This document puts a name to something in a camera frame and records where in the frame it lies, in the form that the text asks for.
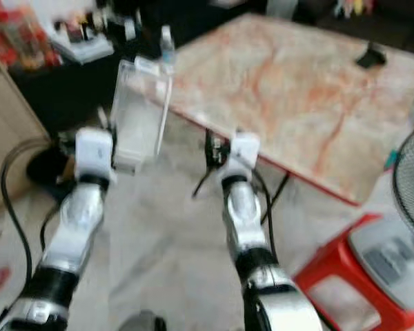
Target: transparent container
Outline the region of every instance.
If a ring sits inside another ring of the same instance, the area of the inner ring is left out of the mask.
[[[159,154],[172,84],[158,63],[142,57],[120,62],[110,115],[117,130],[117,168],[135,169]]]

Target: marble table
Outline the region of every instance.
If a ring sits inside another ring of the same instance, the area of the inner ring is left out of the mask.
[[[177,54],[170,109],[341,200],[368,198],[414,103],[414,55],[355,64],[367,42],[246,14]]]

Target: bottle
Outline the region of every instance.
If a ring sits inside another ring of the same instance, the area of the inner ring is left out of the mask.
[[[161,28],[161,63],[163,70],[166,74],[172,75],[175,67],[175,43],[173,42],[172,35],[170,33],[170,26],[163,26]]]

